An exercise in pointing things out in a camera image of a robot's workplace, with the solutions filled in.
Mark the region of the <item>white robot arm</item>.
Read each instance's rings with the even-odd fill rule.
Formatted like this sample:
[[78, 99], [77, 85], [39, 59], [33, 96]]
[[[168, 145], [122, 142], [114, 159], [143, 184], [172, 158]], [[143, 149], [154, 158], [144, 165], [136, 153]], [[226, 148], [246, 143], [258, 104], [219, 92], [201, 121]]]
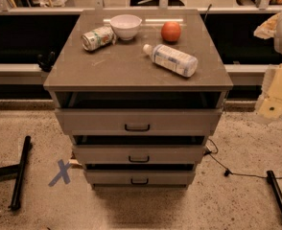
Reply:
[[[258, 26], [254, 35], [263, 39], [272, 37], [274, 50], [282, 55], [282, 11]], [[269, 124], [282, 115], [282, 63], [266, 70], [255, 114], [256, 120], [262, 124]]]

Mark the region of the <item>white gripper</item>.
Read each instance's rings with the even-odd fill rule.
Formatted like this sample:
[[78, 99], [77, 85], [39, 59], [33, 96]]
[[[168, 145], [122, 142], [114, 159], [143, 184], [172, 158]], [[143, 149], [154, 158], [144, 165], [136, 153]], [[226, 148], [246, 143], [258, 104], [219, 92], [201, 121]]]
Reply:
[[266, 98], [261, 96], [256, 102], [255, 121], [271, 123], [282, 115], [282, 63], [267, 69], [262, 91]]

